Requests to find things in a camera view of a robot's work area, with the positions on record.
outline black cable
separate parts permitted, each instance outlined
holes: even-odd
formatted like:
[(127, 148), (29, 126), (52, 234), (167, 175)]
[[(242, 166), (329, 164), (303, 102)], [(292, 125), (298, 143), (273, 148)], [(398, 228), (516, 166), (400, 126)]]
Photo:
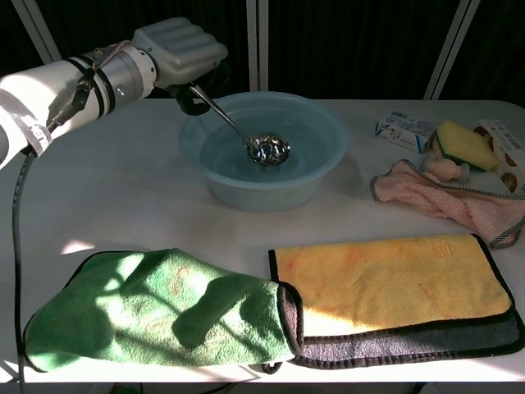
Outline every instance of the black cable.
[(239, 382), (235, 382), (235, 383), (230, 383), (230, 386), (224, 388), (224, 392), (230, 392), (231, 390), (233, 390), (233, 388), (235, 386), (237, 386), (239, 384)]
[(25, 157), (24, 163), (20, 169), (20, 174), (16, 181), (15, 193), (13, 195), (12, 205), (12, 231), (13, 231), (13, 249), (15, 253), (15, 336), (16, 336), (16, 353), (18, 355), (18, 381), (20, 393), (25, 393), (24, 377), (24, 342), (22, 340), (21, 327), (21, 293), (22, 293), (22, 257), (20, 243), (20, 203), (22, 191), (24, 190), (25, 178), (34, 160), (34, 153), (29, 152)]

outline green towel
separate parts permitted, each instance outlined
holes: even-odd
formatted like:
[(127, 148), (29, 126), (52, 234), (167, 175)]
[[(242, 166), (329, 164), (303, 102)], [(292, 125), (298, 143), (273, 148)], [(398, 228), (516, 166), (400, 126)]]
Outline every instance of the green towel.
[(86, 357), (168, 366), (291, 360), (278, 287), (177, 249), (94, 254), (31, 318), (25, 355), (42, 371)]

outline yellow towel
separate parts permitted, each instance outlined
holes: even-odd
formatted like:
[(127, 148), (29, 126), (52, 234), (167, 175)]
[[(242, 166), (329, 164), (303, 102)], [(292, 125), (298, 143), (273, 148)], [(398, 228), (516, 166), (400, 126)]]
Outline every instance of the yellow towel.
[(275, 253), (279, 280), (295, 286), (303, 299), (306, 337), (481, 318), (511, 306), (471, 235), (314, 245)]

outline water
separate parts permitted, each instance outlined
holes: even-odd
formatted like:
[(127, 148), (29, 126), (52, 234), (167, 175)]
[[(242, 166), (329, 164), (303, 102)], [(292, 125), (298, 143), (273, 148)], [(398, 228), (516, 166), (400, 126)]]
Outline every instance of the water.
[(226, 123), (204, 142), (200, 162), (209, 170), (240, 181), (289, 181), (320, 167), (327, 157), (322, 139), (308, 125), (282, 117), (251, 117), (238, 121), (246, 135), (276, 133), (291, 146), (290, 156), (275, 167), (250, 161), (246, 148)]

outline microfiber towel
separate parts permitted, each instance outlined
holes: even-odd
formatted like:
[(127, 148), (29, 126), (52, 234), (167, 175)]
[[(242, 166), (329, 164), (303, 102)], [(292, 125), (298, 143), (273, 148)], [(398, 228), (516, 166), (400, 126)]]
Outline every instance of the microfiber towel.
[(299, 346), (319, 369), (485, 357), (525, 346), (514, 298), (477, 235), (269, 251)]
[(376, 201), (401, 201), (434, 218), (451, 218), (475, 231), (492, 249), (508, 248), (525, 224), (525, 195), (501, 195), (452, 186), (400, 160), (370, 183)]
[(469, 234), (283, 248), (275, 261), (301, 295), (307, 337), (481, 318), (511, 304)]
[(166, 366), (290, 360), (278, 290), (178, 249), (94, 254), (27, 324), (26, 359), (41, 371), (82, 358)]

